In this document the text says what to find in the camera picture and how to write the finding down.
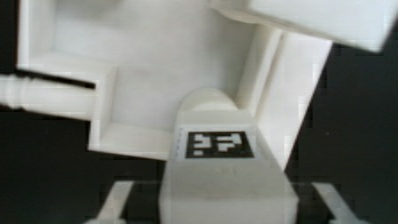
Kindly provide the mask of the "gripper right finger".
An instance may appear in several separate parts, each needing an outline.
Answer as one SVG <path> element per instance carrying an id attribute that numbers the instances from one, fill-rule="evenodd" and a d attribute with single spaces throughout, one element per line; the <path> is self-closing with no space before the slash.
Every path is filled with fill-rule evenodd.
<path id="1" fill-rule="evenodd" d="M 357 217 L 334 185 L 330 183 L 314 182 L 313 186 L 334 215 L 334 219 L 329 221 L 329 224 L 369 224 L 369 222 Z"/>

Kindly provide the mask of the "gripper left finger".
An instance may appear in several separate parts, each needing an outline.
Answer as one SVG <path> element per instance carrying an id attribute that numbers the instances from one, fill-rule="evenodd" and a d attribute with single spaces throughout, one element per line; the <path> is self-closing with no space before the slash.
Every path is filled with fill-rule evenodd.
<path id="1" fill-rule="evenodd" d="M 131 188 L 131 181 L 114 182 L 98 216 L 94 219 L 87 220 L 83 224 L 126 224 L 121 214 L 124 211 Z"/>

